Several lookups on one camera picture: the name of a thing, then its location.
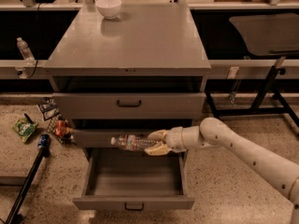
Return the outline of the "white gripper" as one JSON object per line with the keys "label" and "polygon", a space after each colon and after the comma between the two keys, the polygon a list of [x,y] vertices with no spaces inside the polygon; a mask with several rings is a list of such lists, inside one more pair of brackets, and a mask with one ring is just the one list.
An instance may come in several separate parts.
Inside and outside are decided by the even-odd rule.
{"label": "white gripper", "polygon": [[165,140],[165,143],[158,142],[153,147],[147,147],[145,152],[150,156],[163,156],[171,151],[179,153],[186,151],[186,147],[183,145],[182,127],[172,128],[171,130],[159,130],[148,135],[149,140],[161,141]]}

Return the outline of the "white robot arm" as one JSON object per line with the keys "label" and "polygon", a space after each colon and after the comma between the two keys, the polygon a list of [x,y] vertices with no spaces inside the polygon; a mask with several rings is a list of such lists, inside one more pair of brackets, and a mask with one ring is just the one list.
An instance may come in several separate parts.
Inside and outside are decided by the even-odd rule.
{"label": "white robot arm", "polygon": [[155,143],[145,149],[151,156],[212,146],[227,148],[293,204],[290,224],[299,224],[299,165],[240,136],[219,119],[205,118],[196,126],[159,130],[148,139]]}

